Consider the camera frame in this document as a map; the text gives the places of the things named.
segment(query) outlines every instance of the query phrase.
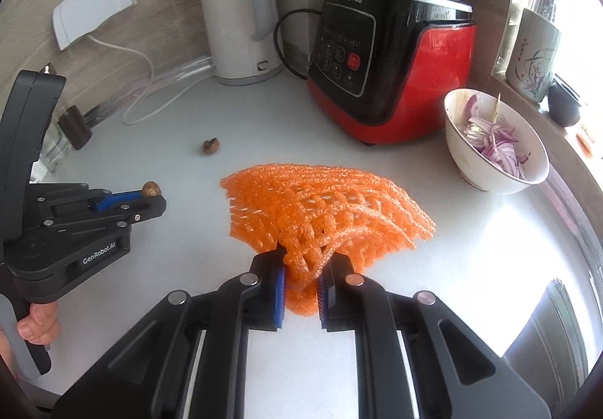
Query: red blender base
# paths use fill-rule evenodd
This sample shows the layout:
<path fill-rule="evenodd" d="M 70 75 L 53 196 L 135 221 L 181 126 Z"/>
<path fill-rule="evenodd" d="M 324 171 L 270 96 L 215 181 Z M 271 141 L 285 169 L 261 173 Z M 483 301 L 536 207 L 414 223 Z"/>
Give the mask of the red blender base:
<path fill-rule="evenodd" d="M 308 78 L 308 89 L 321 108 L 361 142 L 387 144 L 423 137 L 444 127 L 443 98 L 465 87 L 471 67 L 475 26 L 423 32 L 400 101 L 390 119 L 364 125 L 335 104 Z"/>

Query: fingernail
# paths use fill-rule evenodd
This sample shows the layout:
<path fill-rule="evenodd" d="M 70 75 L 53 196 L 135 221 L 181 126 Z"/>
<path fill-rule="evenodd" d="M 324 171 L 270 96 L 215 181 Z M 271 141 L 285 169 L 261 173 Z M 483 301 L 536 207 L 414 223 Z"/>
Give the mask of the fingernail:
<path fill-rule="evenodd" d="M 24 339 L 29 339 L 32 337 L 32 335 L 34 335 L 33 330 L 31 330 L 31 327 L 28 324 L 19 324 L 17 326 L 17 330 L 19 331 L 19 334 L 21 334 L 21 337 Z"/>
<path fill-rule="evenodd" d="M 42 325 L 44 323 L 44 319 L 46 319 L 46 311 L 43 307 L 36 307 L 33 311 L 35 323 L 38 325 Z"/>

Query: human hand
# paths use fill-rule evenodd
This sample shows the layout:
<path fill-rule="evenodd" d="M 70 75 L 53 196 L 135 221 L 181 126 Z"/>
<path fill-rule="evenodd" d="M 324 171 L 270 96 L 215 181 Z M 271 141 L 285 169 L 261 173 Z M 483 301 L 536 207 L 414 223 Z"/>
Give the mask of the human hand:
<path fill-rule="evenodd" d="M 32 344 L 50 344 L 58 336 L 61 326 L 57 320 L 56 302 L 37 304 L 29 307 L 29 315 L 17 322 L 19 335 Z M 4 333 L 0 332 L 0 355 L 8 368 L 12 368 L 12 352 Z"/>

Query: white cup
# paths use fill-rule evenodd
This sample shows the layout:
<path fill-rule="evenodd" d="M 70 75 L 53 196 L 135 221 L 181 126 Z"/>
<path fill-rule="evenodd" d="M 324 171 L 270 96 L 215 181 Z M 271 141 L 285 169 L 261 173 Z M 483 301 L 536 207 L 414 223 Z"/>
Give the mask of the white cup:
<path fill-rule="evenodd" d="M 507 82 L 535 103 L 542 101 L 554 77 L 554 61 L 562 33 L 554 24 L 524 9 L 509 66 Z"/>

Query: control panel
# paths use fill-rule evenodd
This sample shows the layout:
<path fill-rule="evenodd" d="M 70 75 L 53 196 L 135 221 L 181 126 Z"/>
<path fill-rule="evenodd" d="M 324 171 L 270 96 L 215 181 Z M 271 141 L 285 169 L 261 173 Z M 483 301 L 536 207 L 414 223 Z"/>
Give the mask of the control panel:
<path fill-rule="evenodd" d="M 370 14 L 327 2 L 321 16 L 312 62 L 346 93 L 359 98 L 373 55 L 376 21 Z"/>

